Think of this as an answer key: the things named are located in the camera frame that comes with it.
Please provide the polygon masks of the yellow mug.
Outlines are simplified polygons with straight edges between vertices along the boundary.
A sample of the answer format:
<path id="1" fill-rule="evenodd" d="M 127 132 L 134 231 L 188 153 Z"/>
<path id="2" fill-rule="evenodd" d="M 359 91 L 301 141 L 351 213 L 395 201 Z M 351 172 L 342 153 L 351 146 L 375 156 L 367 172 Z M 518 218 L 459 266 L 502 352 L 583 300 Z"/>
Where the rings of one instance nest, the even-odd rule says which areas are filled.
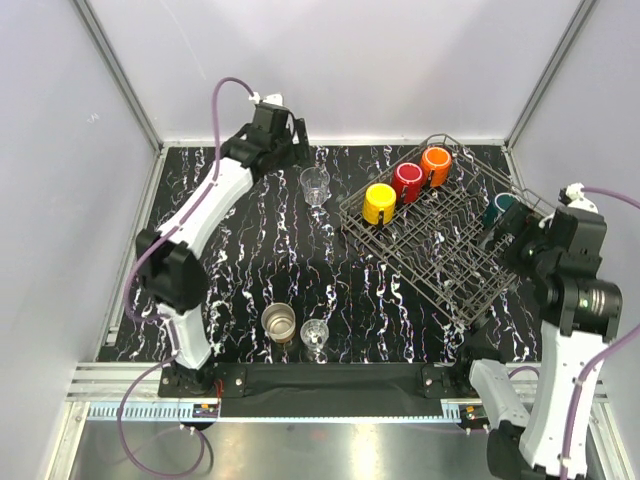
<path id="1" fill-rule="evenodd" d="M 370 225 L 386 225 L 391 222 L 396 205 L 396 192 L 386 183 L 371 184 L 365 192 L 362 216 Z"/>

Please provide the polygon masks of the clear glass tumbler near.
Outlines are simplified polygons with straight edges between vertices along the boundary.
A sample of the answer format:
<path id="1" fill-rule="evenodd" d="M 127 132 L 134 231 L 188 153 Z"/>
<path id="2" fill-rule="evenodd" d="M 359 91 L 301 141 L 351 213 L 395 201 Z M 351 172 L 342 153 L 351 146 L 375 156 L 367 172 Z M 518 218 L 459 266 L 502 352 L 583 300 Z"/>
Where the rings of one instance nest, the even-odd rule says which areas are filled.
<path id="1" fill-rule="evenodd" d="M 329 328 L 323 320 L 309 319 L 301 326 L 300 337 L 307 348 L 321 350 L 329 338 Z"/>

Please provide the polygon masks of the stainless steel cup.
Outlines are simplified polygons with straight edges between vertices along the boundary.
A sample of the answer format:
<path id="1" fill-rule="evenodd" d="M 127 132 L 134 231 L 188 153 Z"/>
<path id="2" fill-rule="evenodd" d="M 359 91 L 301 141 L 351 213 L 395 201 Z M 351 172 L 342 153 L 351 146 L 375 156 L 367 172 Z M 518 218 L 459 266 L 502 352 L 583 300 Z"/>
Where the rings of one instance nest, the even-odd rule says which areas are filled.
<path id="1" fill-rule="evenodd" d="M 287 343 L 296 332 L 295 312 L 288 304 L 273 303 L 262 313 L 261 325 L 272 341 Z"/>

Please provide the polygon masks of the dark green mug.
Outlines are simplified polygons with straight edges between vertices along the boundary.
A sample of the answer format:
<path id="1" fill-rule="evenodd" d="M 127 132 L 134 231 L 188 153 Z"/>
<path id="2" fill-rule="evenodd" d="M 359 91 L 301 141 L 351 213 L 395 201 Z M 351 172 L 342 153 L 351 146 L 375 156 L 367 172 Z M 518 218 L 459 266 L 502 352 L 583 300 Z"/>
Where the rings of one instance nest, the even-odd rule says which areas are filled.
<path id="1" fill-rule="evenodd" d="M 509 192 L 497 194 L 488 204 L 483 214 L 483 226 L 492 227 L 496 221 L 516 202 L 519 198 Z"/>

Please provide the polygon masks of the orange mug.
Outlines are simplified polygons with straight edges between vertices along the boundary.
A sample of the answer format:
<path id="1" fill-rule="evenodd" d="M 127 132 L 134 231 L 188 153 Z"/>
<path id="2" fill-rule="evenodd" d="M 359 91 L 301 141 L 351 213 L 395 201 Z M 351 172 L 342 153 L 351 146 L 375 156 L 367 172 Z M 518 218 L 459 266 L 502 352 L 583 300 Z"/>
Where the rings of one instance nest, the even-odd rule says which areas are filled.
<path id="1" fill-rule="evenodd" d="M 425 175 L 425 185 L 436 188 L 443 185 L 453 163 L 452 154 L 444 147 L 431 146 L 422 153 L 420 166 Z"/>

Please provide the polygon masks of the red mug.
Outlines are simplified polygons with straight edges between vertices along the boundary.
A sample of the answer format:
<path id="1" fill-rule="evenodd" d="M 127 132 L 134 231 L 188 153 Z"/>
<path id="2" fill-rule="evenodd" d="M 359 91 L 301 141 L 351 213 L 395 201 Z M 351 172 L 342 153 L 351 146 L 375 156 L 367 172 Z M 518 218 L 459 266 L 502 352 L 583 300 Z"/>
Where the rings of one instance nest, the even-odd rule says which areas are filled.
<path id="1" fill-rule="evenodd" d="M 403 162 L 395 167 L 391 181 L 391 187 L 396 193 L 398 204 L 415 202 L 420 196 L 425 183 L 425 175 L 422 168 L 411 162 Z"/>

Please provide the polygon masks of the clear glass tumbler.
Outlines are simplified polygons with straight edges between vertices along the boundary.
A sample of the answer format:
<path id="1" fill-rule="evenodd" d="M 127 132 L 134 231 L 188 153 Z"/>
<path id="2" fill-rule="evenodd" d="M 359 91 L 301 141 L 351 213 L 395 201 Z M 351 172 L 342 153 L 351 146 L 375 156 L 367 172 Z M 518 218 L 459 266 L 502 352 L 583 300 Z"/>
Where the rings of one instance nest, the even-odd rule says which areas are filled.
<path id="1" fill-rule="evenodd" d="M 305 202 L 312 207 L 322 206 L 330 196 L 330 175 L 324 167 L 310 167 L 300 174 L 300 186 Z"/>
<path id="2" fill-rule="evenodd" d="M 329 328 L 323 320 L 309 319 L 301 326 L 300 337 L 307 348 L 321 350 L 329 338 Z"/>

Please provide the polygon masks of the clear glass tumbler far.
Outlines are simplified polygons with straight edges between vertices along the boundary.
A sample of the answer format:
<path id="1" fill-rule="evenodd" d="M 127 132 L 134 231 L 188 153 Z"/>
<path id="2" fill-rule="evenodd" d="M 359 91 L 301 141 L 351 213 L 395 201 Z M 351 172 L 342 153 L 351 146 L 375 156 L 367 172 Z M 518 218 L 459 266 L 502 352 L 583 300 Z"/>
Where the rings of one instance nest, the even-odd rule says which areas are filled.
<path id="1" fill-rule="evenodd" d="M 305 202 L 312 207 L 322 206 L 330 196 L 330 175 L 324 167 L 310 167 L 300 174 L 300 186 Z"/>

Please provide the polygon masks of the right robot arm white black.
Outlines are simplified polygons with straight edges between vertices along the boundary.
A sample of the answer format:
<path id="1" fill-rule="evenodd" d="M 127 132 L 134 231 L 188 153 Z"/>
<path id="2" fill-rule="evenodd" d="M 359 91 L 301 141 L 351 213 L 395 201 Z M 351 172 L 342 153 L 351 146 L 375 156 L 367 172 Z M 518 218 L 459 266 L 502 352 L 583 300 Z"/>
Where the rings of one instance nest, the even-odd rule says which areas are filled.
<path id="1" fill-rule="evenodd" d="M 482 400 L 494 477 L 584 479 L 598 371 L 623 305 L 619 287 L 597 277 L 607 225 L 594 207 L 559 206 L 542 217 L 515 201 L 492 230 L 495 239 L 512 236 L 504 264 L 534 286 L 542 340 L 536 397 L 526 409 L 506 365 L 489 358 L 458 367 L 454 388 Z"/>

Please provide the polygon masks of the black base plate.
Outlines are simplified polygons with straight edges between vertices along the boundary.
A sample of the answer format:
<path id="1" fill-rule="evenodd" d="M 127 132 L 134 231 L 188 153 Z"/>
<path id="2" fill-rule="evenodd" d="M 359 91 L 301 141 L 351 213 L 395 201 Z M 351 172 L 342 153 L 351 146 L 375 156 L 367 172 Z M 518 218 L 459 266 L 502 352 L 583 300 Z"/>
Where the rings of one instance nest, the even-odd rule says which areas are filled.
<path id="1" fill-rule="evenodd" d="M 198 380 L 167 368 L 158 396 L 219 399 L 226 420 L 459 423 L 470 401 L 443 376 L 442 367 L 420 363 L 220 363 Z"/>

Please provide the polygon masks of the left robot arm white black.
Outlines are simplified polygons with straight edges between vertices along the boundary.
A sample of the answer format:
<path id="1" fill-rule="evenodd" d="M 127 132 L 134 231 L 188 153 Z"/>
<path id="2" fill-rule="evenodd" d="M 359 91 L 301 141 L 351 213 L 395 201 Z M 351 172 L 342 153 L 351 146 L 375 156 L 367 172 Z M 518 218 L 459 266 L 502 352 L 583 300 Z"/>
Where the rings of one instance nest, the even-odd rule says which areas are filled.
<path id="1" fill-rule="evenodd" d="M 207 367 L 203 303 L 209 277 L 201 255 L 218 224 L 265 175 L 308 159 L 306 123 L 293 115 L 281 94 L 258 97 L 254 116 L 224 142 L 216 161 L 184 205 L 157 229 L 136 238 L 141 286 L 155 301 L 171 342 L 170 365 L 194 397 L 209 394 L 215 373 Z"/>

